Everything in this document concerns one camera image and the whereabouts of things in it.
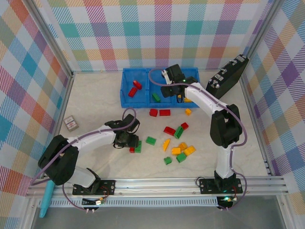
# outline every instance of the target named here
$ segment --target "toy block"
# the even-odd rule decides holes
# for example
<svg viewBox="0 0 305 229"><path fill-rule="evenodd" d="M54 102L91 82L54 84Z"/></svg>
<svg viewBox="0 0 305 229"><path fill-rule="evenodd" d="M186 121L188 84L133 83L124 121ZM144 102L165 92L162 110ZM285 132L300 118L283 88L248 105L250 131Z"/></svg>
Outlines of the toy block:
<svg viewBox="0 0 305 229"><path fill-rule="evenodd" d="M136 81L136 80L133 81L133 85L134 85L137 89L139 89L139 90L142 89L142 84L140 84L140 83L139 83L138 81Z"/></svg>
<svg viewBox="0 0 305 229"><path fill-rule="evenodd" d="M184 98L184 102L185 102L185 103L191 103L192 100L190 100L190 99L188 99L188 98Z"/></svg>
<svg viewBox="0 0 305 229"><path fill-rule="evenodd" d="M165 142L163 143L163 150L166 151L168 145L170 144L170 139L165 140Z"/></svg>
<svg viewBox="0 0 305 229"><path fill-rule="evenodd" d="M161 99L160 99L160 97L158 96L158 94L157 93L153 93L153 99L157 102L157 103L159 103L159 102L161 102Z"/></svg>
<svg viewBox="0 0 305 229"><path fill-rule="evenodd" d="M179 163L183 162L186 159L186 155L184 153L180 153L177 157L176 157L177 161Z"/></svg>
<svg viewBox="0 0 305 229"><path fill-rule="evenodd" d="M177 156L177 155L179 155L180 153L181 153L181 149L180 149L179 147L174 147L174 148L172 149L172 155Z"/></svg>
<svg viewBox="0 0 305 229"><path fill-rule="evenodd" d="M131 98L133 98L134 95L135 95L135 93L137 92L137 90L138 90L138 89L136 89L135 87L133 87L133 88L129 91L128 96L131 97Z"/></svg>
<svg viewBox="0 0 305 229"><path fill-rule="evenodd" d="M195 147L194 146L190 146L190 147L188 147L188 148L186 148L184 150L184 153L185 153L185 155L189 156L189 155L191 155L195 151L196 151Z"/></svg>
<svg viewBox="0 0 305 229"><path fill-rule="evenodd" d="M187 148L187 144L185 142L181 142L178 146L181 149L181 152Z"/></svg>
<svg viewBox="0 0 305 229"><path fill-rule="evenodd" d="M155 138L153 138L153 137L147 137L147 139L146 139L146 143L148 143L148 144L150 144L150 145L152 145L152 146L154 146L154 144L156 144L156 139Z"/></svg>
<svg viewBox="0 0 305 229"><path fill-rule="evenodd" d="M182 128L182 126L180 126L180 127L178 127L178 129L176 130L176 132L174 133L173 136L175 138L179 139L181 137L182 133L183 133L183 128Z"/></svg>
<svg viewBox="0 0 305 229"><path fill-rule="evenodd" d="M142 141L139 141L139 145L138 145L138 147L136 147L134 149L134 152L135 153L141 153L141 150L142 150Z"/></svg>
<svg viewBox="0 0 305 229"><path fill-rule="evenodd" d="M158 115L158 110L157 110L157 109L151 109L151 110L149 111L149 115L150 115L150 116L153 116L153 117L157 117L157 115Z"/></svg>
<svg viewBox="0 0 305 229"><path fill-rule="evenodd" d="M183 128L183 130L186 130L187 128L189 128L189 125L187 123L182 123L181 127Z"/></svg>
<svg viewBox="0 0 305 229"><path fill-rule="evenodd" d="M166 164L166 165L168 165L168 164L170 164L172 162L172 159L168 156L168 157L166 157L166 158L164 158L164 163Z"/></svg>
<svg viewBox="0 0 305 229"><path fill-rule="evenodd" d="M170 127L167 126L167 127L163 130L163 132L165 132L165 133L167 133L167 134L173 136L173 135L175 134L176 131L175 131L174 129L172 129L172 128L170 128Z"/></svg>
<svg viewBox="0 0 305 229"><path fill-rule="evenodd" d="M171 116L171 110L160 110L160 116Z"/></svg>
<svg viewBox="0 0 305 229"><path fill-rule="evenodd" d="M190 114L192 113L192 111L191 111L189 108L187 108L187 109L185 110L185 113L186 113L187 116L190 116Z"/></svg>

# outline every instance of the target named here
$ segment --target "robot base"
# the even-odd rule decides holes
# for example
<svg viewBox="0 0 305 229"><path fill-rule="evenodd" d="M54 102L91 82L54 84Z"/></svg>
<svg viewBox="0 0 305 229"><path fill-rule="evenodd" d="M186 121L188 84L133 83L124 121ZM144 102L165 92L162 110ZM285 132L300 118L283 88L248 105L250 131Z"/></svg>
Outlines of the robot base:
<svg viewBox="0 0 305 229"><path fill-rule="evenodd" d="M74 196L104 196L108 195L107 190L109 191L109 196L114 195L115 190L115 180L99 180L98 188L94 193L91 193L88 188L85 188L81 185L73 185L72 195Z"/></svg>
<svg viewBox="0 0 305 229"><path fill-rule="evenodd" d="M214 172L214 179L199 179L201 194L241 194L243 187L240 179L236 178L236 174L222 179Z"/></svg>

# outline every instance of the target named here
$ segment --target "blue marker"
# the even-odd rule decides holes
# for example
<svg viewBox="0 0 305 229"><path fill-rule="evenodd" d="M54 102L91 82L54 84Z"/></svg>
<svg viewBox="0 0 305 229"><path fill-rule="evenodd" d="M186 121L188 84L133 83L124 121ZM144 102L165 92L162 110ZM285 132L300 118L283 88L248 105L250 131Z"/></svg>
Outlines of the blue marker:
<svg viewBox="0 0 305 229"><path fill-rule="evenodd" d="M52 192L54 189L54 182L49 180L46 186L46 190L44 190L44 195L41 201L41 207L40 207L40 214L39 217L43 218L49 208L51 198L52 198Z"/></svg>

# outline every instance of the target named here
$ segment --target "green lego brick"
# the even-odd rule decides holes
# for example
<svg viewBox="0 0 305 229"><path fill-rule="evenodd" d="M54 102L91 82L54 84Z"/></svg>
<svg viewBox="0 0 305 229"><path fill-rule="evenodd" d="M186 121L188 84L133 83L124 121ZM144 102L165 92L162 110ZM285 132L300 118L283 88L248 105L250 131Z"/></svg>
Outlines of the green lego brick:
<svg viewBox="0 0 305 229"><path fill-rule="evenodd" d="M156 144L156 139L155 138L153 138L153 137L147 137L147 139L146 139L146 143L148 143L148 144L150 144L150 145L152 145L152 146L154 146L154 144Z"/></svg>
<svg viewBox="0 0 305 229"><path fill-rule="evenodd" d="M174 137L175 138L177 138L177 139L179 139L180 138L180 136L182 135L182 133L183 133L183 128L182 128L182 126L180 126L180 127L178 127L178 129L176 130L176 132L174 133Z"/></svg>
<svg viewBox="0 0 305 229"><path fill-rule="evenodd" d="M186 155L185 153L180 153L177 157L176 157L177 161L179 163L183 162L186 159Z"/></svg>
<svg viewBox="0 0 305 229"><path fill-rule="evenodd" d="M172 162L172 159L168 156L168 157L166 157L166 158L164 158L164 163L166 164L166 165L168 165L168 164L170 164Z"/></svg>
<svg viewBox="0 0 305 229"><path fill-rule="evenodd" d="M139 141L139 145L138 145L138 147L136 147L136 148L134 149L134 152L135 152L135 153L140 153L141 150L142 150L142 141Z"/></svg>
<svg viewBox="0 0 305 229"><path fill-rule="evenodd" d="M152 97L154 98L154 100L155 100L157 103L161 102L161 99L160 99L160 97L158 96L157 93L153 93L153 96L152 96Z"/></svg>

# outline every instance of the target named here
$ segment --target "black mounting plate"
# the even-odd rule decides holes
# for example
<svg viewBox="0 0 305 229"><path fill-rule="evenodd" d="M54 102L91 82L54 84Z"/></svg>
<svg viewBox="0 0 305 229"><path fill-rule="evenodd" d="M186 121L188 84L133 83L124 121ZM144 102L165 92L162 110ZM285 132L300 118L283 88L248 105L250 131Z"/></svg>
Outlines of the black mounting plate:
<svg viewBox="0 0 305 229"><path fill-rule="evenodd" d="M115 180L100 180L99 187L106 187L109 190L109 196L114 195L114 190L115 190ZM99 188L94 194L88 194L87 192L84 191L84 187L80 185L73 185L73 191L72 195L74 196L104 196L107 193L105 193L104 188Z"/></svg>
<svg viewBox="0 0 305 229"><path fill-rule="evenodd" d="M235 178L232 183L232 186L236 188L237 194L243 193L243 187L241 185L242 184L240 179ZM215 184L215 179L199 179L199 186L200 186L200 194L234 194L235 193L232 187L224 192L220 192Z"/></svg>

